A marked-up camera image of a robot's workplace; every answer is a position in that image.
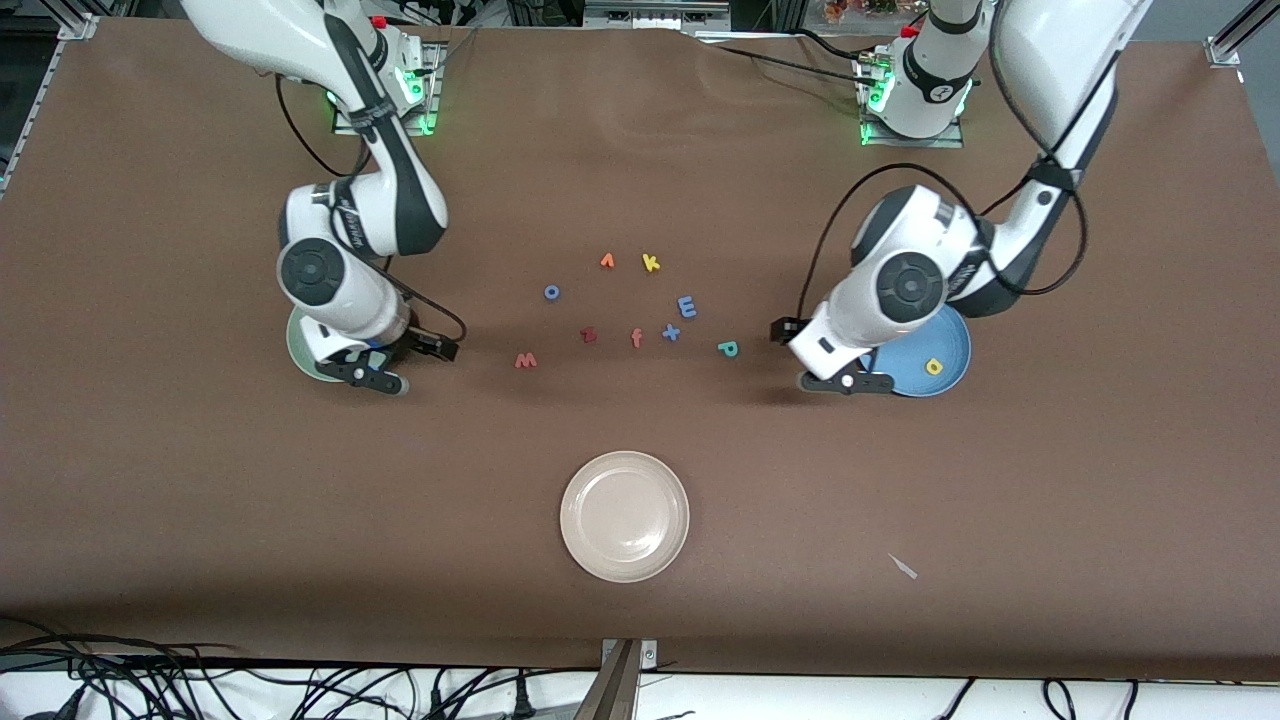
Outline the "blue plate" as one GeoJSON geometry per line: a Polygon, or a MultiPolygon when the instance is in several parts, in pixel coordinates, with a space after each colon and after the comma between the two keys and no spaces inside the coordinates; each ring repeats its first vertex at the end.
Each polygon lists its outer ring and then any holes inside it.
{"type": "Polygon", "coordinates": [[[893,378],[895,395],[929,398],[948,392],[965,377],[972,361],[972,337],[964,318],[943,306],[918,331],[873,348],[860,357],[863,370],[893,378]],[[945,364],[938,377],[925,373],[925,363],[945,364]]]}

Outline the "brown table cover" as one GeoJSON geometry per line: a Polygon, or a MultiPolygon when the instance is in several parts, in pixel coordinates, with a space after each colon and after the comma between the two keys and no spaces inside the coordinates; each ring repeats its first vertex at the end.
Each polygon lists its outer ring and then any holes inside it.
{"type": "Polygon", "coordinates": [[[68,45],[0,200],[0,612],[271,659],[1280,678],[1280,186],[1199,45],[1128,47],[1082,269],[910,400],[801,392],[768,325],[869,169],[977,206],[1021,176],[989,85],[959,150],[863,147],[833,81],[676,32],[465,42],[419,142],[451,228],[393,272],[470,333],[402,397],[288,356],[276,218],[324,173],[271,81],[180,20],[68,45]],[[559,525],[620,450],[692,515],[632,584],[559,525]]]}

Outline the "beige plate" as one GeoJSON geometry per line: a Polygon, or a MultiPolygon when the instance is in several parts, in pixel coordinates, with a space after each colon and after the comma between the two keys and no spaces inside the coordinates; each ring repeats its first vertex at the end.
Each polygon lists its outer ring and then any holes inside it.
{"type": "Polygon", "coordinates": [[[570,556],[588,574],[616,584],[663,573],[682,551],[692,519],[677,474],[634,450],[586,461],[559,505],[559,533],[570,556]]]}

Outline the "colourful background object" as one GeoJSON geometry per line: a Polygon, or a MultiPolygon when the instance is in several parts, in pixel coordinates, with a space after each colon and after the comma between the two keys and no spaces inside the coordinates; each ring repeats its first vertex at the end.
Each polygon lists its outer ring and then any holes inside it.
{"type": "Polygon", "coordinates": [[[822,0],[828,24],[893,19],[913,6],[914,0],[822,0]]]}

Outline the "grey power strip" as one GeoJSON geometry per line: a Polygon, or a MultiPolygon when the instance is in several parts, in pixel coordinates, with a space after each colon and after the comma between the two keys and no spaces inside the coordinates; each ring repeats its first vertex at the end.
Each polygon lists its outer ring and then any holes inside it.
{"type": "Polygon", "coordinates": [[[584,0],[589,29],[675,29],[730,32],[728,0],[584,0]]]}

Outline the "aluminium corner profile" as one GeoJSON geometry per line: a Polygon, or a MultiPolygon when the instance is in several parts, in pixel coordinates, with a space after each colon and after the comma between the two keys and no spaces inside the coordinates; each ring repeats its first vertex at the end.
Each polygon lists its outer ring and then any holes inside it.
{"type": "Polygon", "coordinates": [[[1280,0],[1249,0],[1216,35],[1204,41],[1210,64],[1238,67],[1239,51],[1276,18],[1280,18],[1280,0]]]}

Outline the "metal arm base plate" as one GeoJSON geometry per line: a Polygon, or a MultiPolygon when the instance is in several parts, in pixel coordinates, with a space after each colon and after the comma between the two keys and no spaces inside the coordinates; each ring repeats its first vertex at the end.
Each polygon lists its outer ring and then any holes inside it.
{"type": "Polygon", "coordinates": [[[883,53],[859,53],[856,59],[851,61],[854,76],[858,79],[870,81],[869,85],[864,85],[858,90],[861,145],[960,149],[963,146],[963,131],[959,118],[965,109],[972,82],[968,81],[959,95],[947,102],[927,102],[923,111],[927,120],[941,118],[943,108],[947,108],[946,118],[948,123],[945,128],[940,128],[940,132],[936,135],[915,137],[900,132],[887,120],[887,118],[897,122],[906,120],[909,129],[915,129],[919,126],[919,122],[914,120],[914,115],[905,117],[902,114],[902,109],[905,108],[902,102],[899,102],[896,108],[893,106],[893,94],[904,83],[896,79],[891,65],[892,58],[883,53]]]}
{"type": "Polygon", "coordinates": [[[430,136],[436,128],[443,83],[440,64],[447,50],[448,44],[424,42],[410,36],[398,42],[380,70],[381,82],[410,137],[430,136]]]}

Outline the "metal table edge bracket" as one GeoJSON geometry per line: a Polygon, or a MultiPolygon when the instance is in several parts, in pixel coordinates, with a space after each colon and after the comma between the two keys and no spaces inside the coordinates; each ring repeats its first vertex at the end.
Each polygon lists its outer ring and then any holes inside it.
{"type": "Polygon", "coordinates": [[[608,639],[602,655],[604,685],[591,720],[635,720],[640,678],[657,669],[657,639],[608,639]]]}

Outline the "aluminium table frame rail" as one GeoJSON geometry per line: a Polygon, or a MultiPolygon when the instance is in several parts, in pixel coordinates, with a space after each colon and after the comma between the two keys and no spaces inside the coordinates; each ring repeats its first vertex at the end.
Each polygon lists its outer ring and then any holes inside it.
{"type": "Polygon", "coordinates": [[[35,122],[69,44],[92,38],[100,18],[74,5],[50,17],[0,17],[0,50],[19,46],[18,60],[0,58],[0,200],[15,178],[35,122]]]}

